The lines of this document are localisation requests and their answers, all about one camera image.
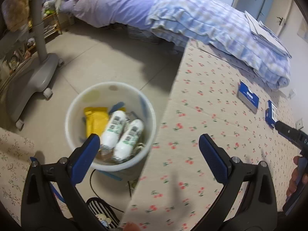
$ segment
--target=floral fabric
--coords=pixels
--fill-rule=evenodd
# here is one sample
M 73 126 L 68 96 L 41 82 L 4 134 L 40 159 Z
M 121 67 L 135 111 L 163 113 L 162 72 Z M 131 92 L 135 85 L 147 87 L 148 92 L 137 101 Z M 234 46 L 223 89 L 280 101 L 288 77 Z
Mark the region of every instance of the floral fabric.
M 33 142 L 0 128 L 0 201 L 19 225 L 23 188 L 32 156 Z
M 237 98 L 240 80 L 259 97 L 256 114 Z M 238 59 L 190 40 L 122 226 L 134 222 L 152 231 L 184 231 L 203 217 L 222 189 L 198 147 L 204 133 L 230 157 L 252 164 L 266 161 L 282 209 L 298 149 L 265 122 L 269 99 L 278 107 L 279 119 L 294 126 L 280 91 L 270 90 Z M 245 188 L 243 183 L 227 219 L 235 215 Z

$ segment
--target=blue box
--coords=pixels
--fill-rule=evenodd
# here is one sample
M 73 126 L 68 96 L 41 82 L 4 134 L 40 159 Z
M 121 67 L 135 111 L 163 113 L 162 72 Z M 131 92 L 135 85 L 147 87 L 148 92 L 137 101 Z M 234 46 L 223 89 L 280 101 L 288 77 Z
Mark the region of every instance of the blue box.
M 238 89 L 238 98 L 247 105 L 255 114 L 258 111 L 259 97 L 250 91 L 245 83 L 241 81 Z
M 276 122 L 278 121 L 277 107 L 274 103 L 268 100 L 268 108 L 265 110 L 265 121 L 270 127 L 275 127 Z

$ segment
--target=screw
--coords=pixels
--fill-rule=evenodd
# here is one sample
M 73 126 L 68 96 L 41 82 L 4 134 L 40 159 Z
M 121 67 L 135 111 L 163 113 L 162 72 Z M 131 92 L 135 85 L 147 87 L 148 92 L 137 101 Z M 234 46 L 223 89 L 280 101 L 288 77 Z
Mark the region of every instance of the screw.
M 31 166 L 32 166 L 32 167 L 36 167 L 38 164 L 39 164 L 38 161 L 33 161 L 33 162 L 31 163 Z
M 241 161 L 241 159 L 238 158 L 238 157 L 232 157 L 232 161 L 233 161 L 234 163 L 239 163 L 239 162 Z
M 67 163 L 67 158 L 66 158 L 66 157 L 62 157 L 62 158 L 59 160 L 59 163 L 61 163 L 61 164 Z
M 263 166 L 263 167 L 267 167 L 267 163 L 266 163 L 265 161 L 261 161 L 260 164 L 261 164 L 261 166 Z

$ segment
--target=chair wheel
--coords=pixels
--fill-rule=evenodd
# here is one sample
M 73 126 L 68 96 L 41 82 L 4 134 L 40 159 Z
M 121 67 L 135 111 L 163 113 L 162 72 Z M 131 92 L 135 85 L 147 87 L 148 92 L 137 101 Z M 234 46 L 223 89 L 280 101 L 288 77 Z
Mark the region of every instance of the chair wheel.
M 44 91 L 43 91 L 43 95 L 45 96 L 46 100 L 49 100 L 52 96 L 53 92 L 50 88 L 46 88 Z
M 59 58 L 58 60 L 58 67 L 61 67 L 64 64 L 63 59 Z
M 21 119 L 18 119 L 18 121 L 15 123 L 16 128 L 21 131 L 23 129 L 24 122 Z

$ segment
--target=blue checkered blanket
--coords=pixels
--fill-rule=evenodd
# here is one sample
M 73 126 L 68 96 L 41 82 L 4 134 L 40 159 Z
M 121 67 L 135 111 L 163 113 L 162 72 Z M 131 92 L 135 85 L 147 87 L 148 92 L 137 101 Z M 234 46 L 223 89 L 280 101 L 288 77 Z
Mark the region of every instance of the blue checkered blanket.
M 256 41 L 245 14 L 217 0 L 156 0 L 146 25 L 178 46 L 189 38 L 212 44 L 252 67 L 273 89 L 290 83 L 290 59 Z

